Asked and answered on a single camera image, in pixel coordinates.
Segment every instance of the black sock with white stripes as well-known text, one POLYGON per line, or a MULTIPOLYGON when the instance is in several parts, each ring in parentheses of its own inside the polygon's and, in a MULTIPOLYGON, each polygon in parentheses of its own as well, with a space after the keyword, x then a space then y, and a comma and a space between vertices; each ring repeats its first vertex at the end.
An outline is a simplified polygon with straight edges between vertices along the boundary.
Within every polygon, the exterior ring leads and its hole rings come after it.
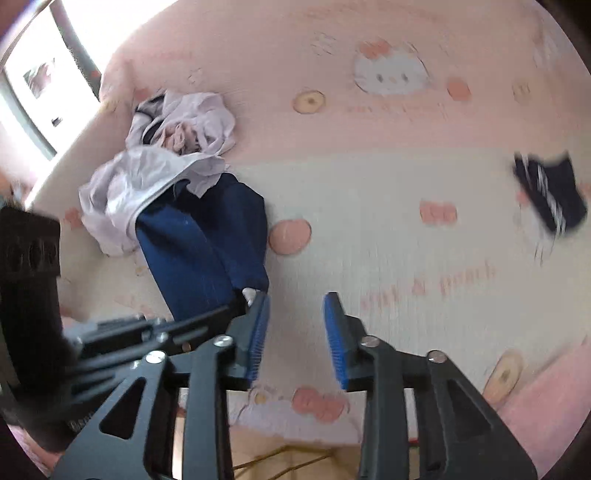
POLYGON ((568 153, 547 166, 536 155, 524 161, 516 154, 514 173, 550 232, 562 235, 587 216, 568 153))

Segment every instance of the clothing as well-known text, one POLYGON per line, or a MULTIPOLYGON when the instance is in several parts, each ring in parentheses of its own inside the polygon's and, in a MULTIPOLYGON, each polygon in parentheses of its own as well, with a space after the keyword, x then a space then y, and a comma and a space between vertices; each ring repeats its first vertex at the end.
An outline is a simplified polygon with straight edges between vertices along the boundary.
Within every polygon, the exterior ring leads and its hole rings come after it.
POLYGON ((201 198, 187 180, 168 188, 136 222, 150 271, 175 320, 224 306, 243 288, 267 291, 264 199, 223 173, 201 198))
POLYGON ((218 156, 178 156, 160 147, 135 147, 99 167, 79 189, 82 223, 107 255, 122 255, 138 246, 135 221, 141 211, 175 181, 188 179, 197 197, 224 172, 218 156))
POLYGON ((575 228, 587 216, 568 154, 552 165, 544 165, 535 155, 523 159, 516 154, 514 173, 547 229, 556 236, 575 228))
POLYGON ((166 90, 136 107, 125 145, 157 145, 178 155, 219 155, 234 146, 235 124, 217 93, 181 95, 166 90))

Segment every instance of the hello kitty print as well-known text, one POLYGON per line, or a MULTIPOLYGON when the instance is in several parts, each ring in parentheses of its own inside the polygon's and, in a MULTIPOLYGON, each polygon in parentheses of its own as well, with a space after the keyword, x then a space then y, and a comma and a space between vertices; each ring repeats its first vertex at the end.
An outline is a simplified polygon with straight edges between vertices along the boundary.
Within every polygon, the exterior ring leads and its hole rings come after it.
POLYGON ((359 88, 376 95, 407 95, 429 84, 427 69, 409 44, 393 48, 382 39, 363 42, 354 69, 359 88))

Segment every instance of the blue pants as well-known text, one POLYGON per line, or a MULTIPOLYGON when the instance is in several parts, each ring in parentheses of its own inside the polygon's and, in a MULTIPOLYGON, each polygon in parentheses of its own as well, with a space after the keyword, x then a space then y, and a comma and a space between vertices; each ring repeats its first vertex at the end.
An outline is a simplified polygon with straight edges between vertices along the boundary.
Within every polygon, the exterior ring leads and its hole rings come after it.
POLYGON ((187 180, 138 216, 139 244, 173 314, 184 320, 229 304, 250 287, 267 291, 263 197, 223 173, 202 198, 187 180))

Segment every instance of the hello kitty face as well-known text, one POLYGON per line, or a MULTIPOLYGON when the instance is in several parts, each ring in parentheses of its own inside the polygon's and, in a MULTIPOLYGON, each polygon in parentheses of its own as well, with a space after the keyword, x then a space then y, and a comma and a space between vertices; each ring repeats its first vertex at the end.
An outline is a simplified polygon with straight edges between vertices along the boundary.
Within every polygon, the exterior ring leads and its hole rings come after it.
POLYGON ((376 95, 407 95, 429 83, 427 69, 414 48, 392 48, 385 40, 359 46, 354 74, 359 88, 376 95))

